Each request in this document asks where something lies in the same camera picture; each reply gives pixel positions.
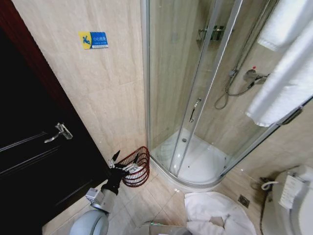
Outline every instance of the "toilet seat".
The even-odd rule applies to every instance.
[[[291,210],[291,224],[297,235],[311,235],[313,232],[313,189],[303,187],[295,198]]]

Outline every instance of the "shower hose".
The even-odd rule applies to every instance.
[[[242,94],[246,93],[247,91],[249,91],[253,86],[254,86],[254,82],[250,83],[250,85],[243,91],[243,92],[240,92],[240,93],[237,93],[237,94],[231,94],[229,92],[229,89],[230,89],[230,86],[231,84],[233,83],[235,77],[236,77],[236,74],[237,74],[237,71],[236,70],[232,70],[231,74],[229,75],[229,80],[226,82],[225,84],[225,90],[224,90],[224,93],[215,101],[214,103],[214,107],[218,110],[221,110],[223,108],[226,107],[227,103],[228,103],[228,100],[229,100],[229,97],[230,96],[241,96]],[[225,102],[224,102],[224,105],[221,106],[221,107],[218,107],[218,103],[219,101],[225,96]]]

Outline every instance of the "shower door handle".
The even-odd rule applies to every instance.
[[[192,122],[194,121],[194,119],[193,119],[192,117],[193,117],[194,112],[195,112],[195,110],[196,110],[196,107],[197,107],[197,105],[198,105],[198,103],[199,103],[200,101],[201,101],[201,98],[198,98],[197,101],[196,101],[196,103],[195,103],[195,105],[194,105],[194,108],[193,108],[193,110],[192,110],[192,112],[191,112],[191,116],[190,116],[190,119],[189,119],[189,122],[190,122],[190,123],[192,123]]]

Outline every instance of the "shower faucet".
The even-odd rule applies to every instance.
[[[244,81],[250,84],[250,86],[254,86],[255,84],[263,84],[265,83],[269,74],[258,73],[255,70],[256,67],[253,67],[251,70],[248,70],[244,74]]]

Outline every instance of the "shower drain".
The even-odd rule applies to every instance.
[[[241,194],[240,194],[240,197],[238,198],[238,201],[241,204],[243,204],[245,207],[247,208],[249,207],[250,201],[246,197],[242,196]]]

